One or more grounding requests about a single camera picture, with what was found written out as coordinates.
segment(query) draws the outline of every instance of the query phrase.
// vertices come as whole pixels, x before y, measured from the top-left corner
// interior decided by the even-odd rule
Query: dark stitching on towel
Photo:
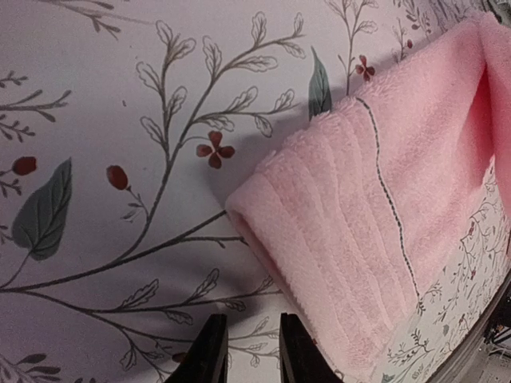
[[[385,185],[385,182],[383,182],[382,172],[380,171],[380,163],[379,163],[379,161],[380,161],[380,140],[378,137],[378,128],[376,127],[376,121],[374,120],[374,115],[373,115],[373,112],[370,110],[370,106],[368,104],[366,104],[366,102],[361,98],[356,97],[355,100],[357,100],[362,105],[364,105],[364,108],[367,109],[367,112],[369,113],[370,120],[373,124],[374,138],[376,139],[376,172],[378,173],[378,179],[380,181],[380,185],[382,186],[382,189],[385,192],[386,198],[389,201],[390,209],[392,209],[392,214],[394,215],[394,219],[398,223],[399,242],[401,244],[402,257],[405,259],[406,265],[408,266],[408,271],[410,272],[410,275],[412,277],[412,282],[414,283],[415,294],[417,295],[417,299],[420,300],[421,296],[418,293],[417,282],[415,282],[414,270],[412,269],[410,260],[408,259],[408,256],[406,255],[406,252],[405,252],[405,241],[403,239],[403,234],[402,234],[401,220],[398,217],[398,212],[396,211],[394,202],[392,202],[392,198],[390,197],[390,193]]]

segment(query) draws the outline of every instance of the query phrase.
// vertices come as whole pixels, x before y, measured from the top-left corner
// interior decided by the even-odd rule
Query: folded towel
[[[271,154],[228,214],[323,353],[369,380],[447,264],[495,155],[511,208],[511,30],[478,14]]]

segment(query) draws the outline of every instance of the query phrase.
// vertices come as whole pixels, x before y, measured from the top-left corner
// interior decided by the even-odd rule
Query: pink towel
[[[288,138],[227,201],[323,353],[369,380],[458,245],[489,161],[511,211],[511,30],[453,28]]]

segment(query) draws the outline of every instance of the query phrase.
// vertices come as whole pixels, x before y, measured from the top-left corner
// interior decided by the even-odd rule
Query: floral pattern
[[[227,194],[285,136],[481,5],[254,6],[6,0],[0,380],[161,383],[224,312],[229,377],[278,381],[279,314],[293,309],[233,231]],[[427,381],[499,287],[509,223],[490,171],[484,188],[374,381]]]

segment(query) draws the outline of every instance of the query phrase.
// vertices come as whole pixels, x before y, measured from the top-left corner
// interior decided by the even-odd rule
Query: black object
[[[226,383],[227,347],[227,316],[213,314],[165,383]]]
[[[297,315],[280,315],[279,348],[282,383],[343,383],[331,370]]]

